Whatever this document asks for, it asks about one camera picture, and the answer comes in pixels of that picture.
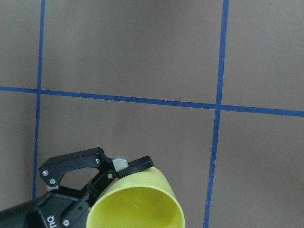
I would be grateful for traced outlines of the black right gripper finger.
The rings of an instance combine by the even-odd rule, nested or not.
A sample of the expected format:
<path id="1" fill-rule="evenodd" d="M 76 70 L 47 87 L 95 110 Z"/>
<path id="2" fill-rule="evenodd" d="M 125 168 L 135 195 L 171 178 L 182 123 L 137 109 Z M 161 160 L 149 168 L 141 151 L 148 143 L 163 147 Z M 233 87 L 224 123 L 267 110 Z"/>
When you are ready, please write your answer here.
<path id="1" fill-rule="evenodd" d="M 107 157 L 99 147 L 49 158 L 39 168 L 39 174 L 49 188 L 44 208 L 58 209 L 55 222 L 61 228 L 81 228 L 86 224 L 89 210 L 116 178 L 142 172 L 152 166 L 149 156 L 127 162 L 123 157 Z M 81 190 L 60 185 L 64 174 L 83 168 L 96 168 L 98 173 Z"/>

